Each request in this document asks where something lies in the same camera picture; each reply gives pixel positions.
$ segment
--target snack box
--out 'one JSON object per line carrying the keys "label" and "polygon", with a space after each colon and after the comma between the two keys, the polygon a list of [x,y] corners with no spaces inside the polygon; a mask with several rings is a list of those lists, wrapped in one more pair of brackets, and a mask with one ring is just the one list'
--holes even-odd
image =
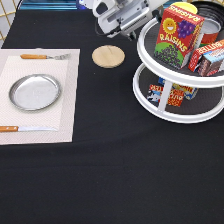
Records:
{"label": "snack box", "polygon": [[[147,100],[153,101],[153,102],[160,102],[162,91],[163,91],[163,87],[150,85],[148,95],[147,95]],[[183,91],[172,89],[170,91],[170,96],[169,96],[167,104],[171,106],[180,107],[181,103],[183,102],[183,99],[184,99]]]}
{"label": "snack box", "polygon": [[199,74],[201,76],[211,76],[224,70],[224,48],[204,54]]}
{"label": "snack box", "polygon": [[181,90],[177,89],[172,89],[170,91],[170,97],[168,99],[167,104],[180,107],[181,103],[183,102],[184,99],[184,92]]}
{"label": "snack box", "polygon": [[198,69],[202,62],[202,57],[206,53],[216,51],[218,49],[224,49],[224,40],[217,41],[213,44],[209,44],[204,47],[200,47],[193,52],[188,68],[192,72],[198,72]]}
{"label": "snack box", "polygon": [[163,13],[157,38],[155,57],[180,69],[190,59],[204,18],[171,5]]}
{"label": "snack box", "polygon": [[[159,77],[158,83],[164,85],[165,79]],[[173,83],[173,89],[182,90],[184,92],[184,98],[186,98],[187,100],[192,100],[198,92],[198,88],[189,87],[189,86],[181,86],[176,83]]]}

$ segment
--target cylindrical container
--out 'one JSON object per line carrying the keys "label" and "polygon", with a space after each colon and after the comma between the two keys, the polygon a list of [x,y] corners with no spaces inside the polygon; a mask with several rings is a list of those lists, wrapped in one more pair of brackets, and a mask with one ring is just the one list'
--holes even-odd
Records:
{"label": "cylindrical container", "polygon": [[197,14],[197,12],[198,12],[197,7],[195,7],[193,4],[188,3],[188,2],[175,2],[172,5],[178,6],[182,9],[184,9],[188,12],[194,13],[194,14]]}
{"label": "cylindrical container", "polygon": [[205,18],[201,32],[195,44],[195,49],[214,43],[220,30],[221,26],[218,22],[210,18]]}

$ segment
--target knife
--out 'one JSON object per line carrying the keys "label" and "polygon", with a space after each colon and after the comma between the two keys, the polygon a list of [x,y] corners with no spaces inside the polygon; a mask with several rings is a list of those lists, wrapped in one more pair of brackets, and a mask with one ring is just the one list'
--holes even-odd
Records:
{"label": "knife", "polygon": [[49,127],[0,126],[0,132],[17,132],[17,131],[57,131],[57,129]]}

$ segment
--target white placemat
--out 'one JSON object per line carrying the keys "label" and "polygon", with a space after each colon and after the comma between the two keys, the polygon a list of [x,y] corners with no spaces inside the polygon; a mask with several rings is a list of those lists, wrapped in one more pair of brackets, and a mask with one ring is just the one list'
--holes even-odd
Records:
{"label": "white placemat", "polygon": [[[71,53],[69,60],[23,60],[20,54]],[[0,50],[0,125],[48,126],[53,131],[0,133],[0,144],[71,142],[75,113],[79,50]],[[51,106],[38,111],[22,111],[9,100],[8,93],[18,79],[31,74],[54,76],[61,84],[62,93]]]}

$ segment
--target raisins box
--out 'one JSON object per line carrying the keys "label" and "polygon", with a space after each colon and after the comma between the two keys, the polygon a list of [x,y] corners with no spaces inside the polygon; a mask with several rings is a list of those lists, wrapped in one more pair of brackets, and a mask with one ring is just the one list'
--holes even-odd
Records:
{"label": "raisins box", "polygon": [[164,10],[155,57],[180,69],[191,56],[200,34],[204,18],[177,6]]}

